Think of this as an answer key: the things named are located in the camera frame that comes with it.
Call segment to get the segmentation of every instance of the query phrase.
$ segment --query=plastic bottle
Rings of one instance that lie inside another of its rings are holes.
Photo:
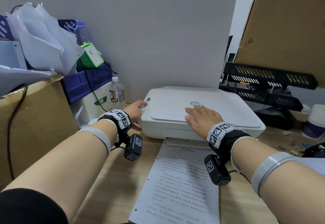
[[[84,21],[82,20],[76,20],[76,25],[74,28],[71,26],[68,26],[70,29],[73,29],[74,33],[77,36],[77,44],[83,45],[87,44],[89,42],[94,43],[94,40],[90,34],[90,31],[86,28]]]
[[[118,77],[112,78],[110,85],[110,97],[113,109],[124,109],[126,107],[124,86],[119,82]]]

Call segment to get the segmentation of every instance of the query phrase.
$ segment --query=person's right arm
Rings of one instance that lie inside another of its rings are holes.
[[[194,132],[206,139],[211,128],[223,121],[215,111],[195,106],[186,111],[186,121]],[[232,158],[251,181],[258,166],[278,151],[254,138],[239,140]],[[325,177],[297,161],[280,165],[260,188],[260,195],[281,224],[324,224]]]

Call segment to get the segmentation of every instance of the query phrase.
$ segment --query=printer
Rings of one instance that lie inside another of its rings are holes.
[[[166,86],[150,90],[144,100],[148,105],[140,107],[143,114],[138,123],[143,133],[152,138],[202,142],[185,121],[189,115],[185,108],[194,105],[215,110],[226,123],[242,128],[252,137],[259,136],[266,128],[237,94],[219,89]]]

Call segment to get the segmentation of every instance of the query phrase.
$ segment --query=printer lid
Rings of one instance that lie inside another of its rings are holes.
[[[190,90],[160,90],[151,110],[151,118],[166,121],[185,121],[185,108],[204,105],[218,112],[225,122],[239,127],[259,128],[261,120],[234,93]]]

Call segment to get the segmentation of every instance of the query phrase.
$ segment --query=wooden table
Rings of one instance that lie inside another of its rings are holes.
[[[289,148],[287,152],[295,149],[290,146],[293,141],[296,141],[298,146],[301,143],[319,143],[318,140],[303,137],[301,131],[293,130],[287,136],[282,132],[268,127],[258,139],[277,150],[281,150],[279,145],[285,145]],[[124,159],[124,150],[114,150],[87,195],[74,224],[117,224],[128,221],[163,143],[163,140],[148,138],[142,133],[140,135],[144,140],[141,157],[131,162]],[[231,163],[227,164],[227,168],[233,169]],[[232,173],[231,178],[228,185],[219,187],[222,224],[278,224],[274,215],[243,176]]]

